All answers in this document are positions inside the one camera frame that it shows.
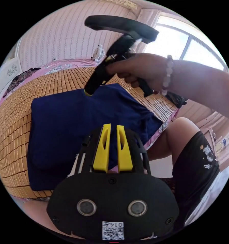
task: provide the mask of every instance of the wallpaper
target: wallpaper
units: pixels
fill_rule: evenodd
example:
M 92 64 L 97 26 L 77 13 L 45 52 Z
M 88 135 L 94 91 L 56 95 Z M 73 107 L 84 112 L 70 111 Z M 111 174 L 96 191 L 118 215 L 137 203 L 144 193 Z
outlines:
M 85 19 L 97 14 L 137 19 L 127 8 L 97 0 L 85 0 L 59 9 L 23 35 L 18 52 L 22 71 L 40 67 L 54 58 L 90 58 L 98 44 L 107 51 L 121 34 L 85 27 Z

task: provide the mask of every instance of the ceiling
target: ceiling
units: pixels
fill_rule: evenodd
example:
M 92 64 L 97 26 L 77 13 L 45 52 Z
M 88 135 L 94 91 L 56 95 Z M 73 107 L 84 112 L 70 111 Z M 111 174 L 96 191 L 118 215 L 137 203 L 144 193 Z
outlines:
M 152 3 L 152 2 L 149 2 L 149 1 L 145 1 L 145 0 L 131 0 L 131 2 L 133 3 L 136 3 L 138 5 L 140 5 L 142 8 L 154 8 L 154 9 L 160 9 L 162 10 L 163 12 L 166 12 L 166 13 L 171 13 L 171 14 L 174 14 L 176 16 L 180 16 L 179 14 L 177 14 L 176 12 L 164 7 L 164 6 L 161 6 L 159 4 L 156 4 L 156 3 Z

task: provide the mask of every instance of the bamboo mat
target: bamboo mat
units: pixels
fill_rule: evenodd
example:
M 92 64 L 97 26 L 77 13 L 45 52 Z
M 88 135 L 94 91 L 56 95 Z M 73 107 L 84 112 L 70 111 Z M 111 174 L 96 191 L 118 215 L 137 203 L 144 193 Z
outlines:
M 0 178 L 9 194 L 23 199 L 49 197 L 52 191 L 32 191 L 27 170 L 27 148 L 34 98 L 84 88 L 94 67 L 62 70 L 38 77 L 13 92 L 0 106 Z M 165 122 L 176 106 L 166 97 L 143 97 L 140 88 L 132 89 L 115 76 L 109 84 L 119 83 L 139 103 Z

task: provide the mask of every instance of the black shorts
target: black shorts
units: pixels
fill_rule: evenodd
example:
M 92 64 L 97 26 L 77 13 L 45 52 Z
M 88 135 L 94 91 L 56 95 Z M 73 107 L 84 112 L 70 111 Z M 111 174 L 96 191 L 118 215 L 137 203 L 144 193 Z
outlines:
M 190 139 L 175 162 L 173 178 L 161 178 L 171 188 L 180 209 L 176 229 L 184 227 L 185 221 L 218 173 L 219 163 L 216 156 L 203 133 L 199 131 Z

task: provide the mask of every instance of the floor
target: floor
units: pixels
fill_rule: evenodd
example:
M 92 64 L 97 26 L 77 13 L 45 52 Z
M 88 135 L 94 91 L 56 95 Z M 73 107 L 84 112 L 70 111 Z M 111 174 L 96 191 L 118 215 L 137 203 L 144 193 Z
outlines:
M 159 178 L 171 178 L 173 169 L 172 156 L 151 161 L 150 169 L 152 176 Z

